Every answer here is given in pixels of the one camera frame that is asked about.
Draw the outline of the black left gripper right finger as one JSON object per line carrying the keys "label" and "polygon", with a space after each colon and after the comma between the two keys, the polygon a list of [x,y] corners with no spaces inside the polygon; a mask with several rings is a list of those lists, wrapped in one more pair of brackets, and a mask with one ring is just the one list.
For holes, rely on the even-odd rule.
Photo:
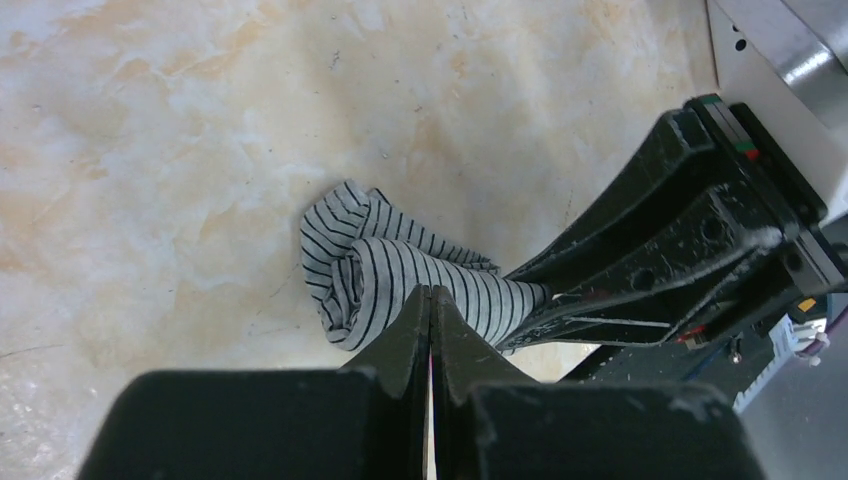
{"label": "black left gripper right finger", "polygon": [[432,291],[435,464],[442,479],[760,479],[738,416],[713,388],[542,383]]}

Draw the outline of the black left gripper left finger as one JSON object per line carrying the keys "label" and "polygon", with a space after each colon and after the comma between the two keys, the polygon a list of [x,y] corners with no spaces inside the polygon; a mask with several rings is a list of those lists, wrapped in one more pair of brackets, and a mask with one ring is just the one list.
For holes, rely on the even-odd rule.
{"label": "black left gripper left finger", "polygon": [[158,370],[118,396],[83,479],[423,479],[432,291],[345,365]]}

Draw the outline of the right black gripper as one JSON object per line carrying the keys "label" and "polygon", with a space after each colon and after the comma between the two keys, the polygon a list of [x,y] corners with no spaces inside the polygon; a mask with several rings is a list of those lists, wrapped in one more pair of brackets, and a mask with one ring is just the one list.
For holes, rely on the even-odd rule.
{"label": "right black gripper", "polygon": [[[588,209],[509,274],[553,296],[498,349],[656,346],[693,318],[682,339],[700,348],[846,292],[844,221],[820,228],[824,202],[751,109],[716,95],[688,105],[662,114]],[[723,168],[743,187],[712,187]]]}

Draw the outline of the grey striped underwear orange trim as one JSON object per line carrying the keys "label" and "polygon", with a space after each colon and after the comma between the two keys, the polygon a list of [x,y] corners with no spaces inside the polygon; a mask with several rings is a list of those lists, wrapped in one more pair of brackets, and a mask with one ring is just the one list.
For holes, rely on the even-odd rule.
{"label": "grey striped underwear orange trim", "polygon": [[503,278],[489,258],[352,180],[305,211],[300,243],[305,283],[326,338],[345,351],[374,341],[418,286],[445,288],[461,317],[490,345],[552,297],[545,285]]}

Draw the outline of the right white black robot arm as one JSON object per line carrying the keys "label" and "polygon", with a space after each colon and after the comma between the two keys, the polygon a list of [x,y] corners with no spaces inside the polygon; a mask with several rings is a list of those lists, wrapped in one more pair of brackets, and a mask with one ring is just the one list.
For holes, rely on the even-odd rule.
{"label": "right white black robot arm", "polygon": [[549,286],[501,349],[701,348],[841,288],[824,239],[847,216],[847,5],[712,1],[720,90],[663,113],[617,177],[516,269]]}

